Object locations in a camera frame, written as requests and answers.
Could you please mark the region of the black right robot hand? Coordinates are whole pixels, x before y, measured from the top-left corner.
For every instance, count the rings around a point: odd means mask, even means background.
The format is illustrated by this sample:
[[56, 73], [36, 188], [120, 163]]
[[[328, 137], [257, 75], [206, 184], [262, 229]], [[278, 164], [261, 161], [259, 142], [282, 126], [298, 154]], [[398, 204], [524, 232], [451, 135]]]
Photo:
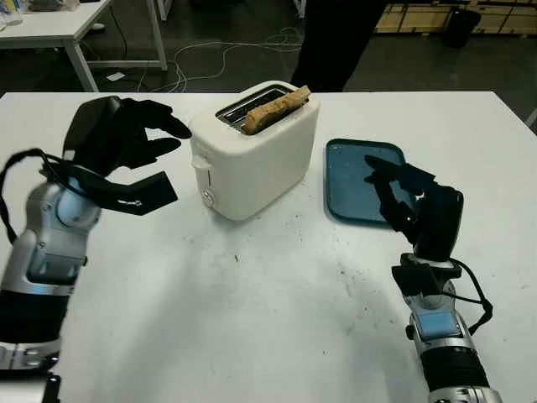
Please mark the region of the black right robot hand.
[[[462, 193], [438, 184], [434, 175], [408, 163], [396, 165], [373, 155], [366, 155], [364, 160], [373, 169], [364, 181], [373, 185], [385, 221], [406, 237], [417, 258], [447, 261], [461, 224]], [[395, 198], [391, 187], [394, 181], [419, 198], [415, 209]]]

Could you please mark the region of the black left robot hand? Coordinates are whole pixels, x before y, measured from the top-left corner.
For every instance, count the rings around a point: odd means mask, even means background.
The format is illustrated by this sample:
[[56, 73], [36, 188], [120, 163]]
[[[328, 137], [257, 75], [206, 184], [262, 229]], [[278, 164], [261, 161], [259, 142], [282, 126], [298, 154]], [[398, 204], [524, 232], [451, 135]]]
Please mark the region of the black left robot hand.
[[153, 164], [191, 136], [173, 109], [163, 103], [100, 97], [76, 110], [62, 159], [107, 177], [119, 167], [133, 170]]

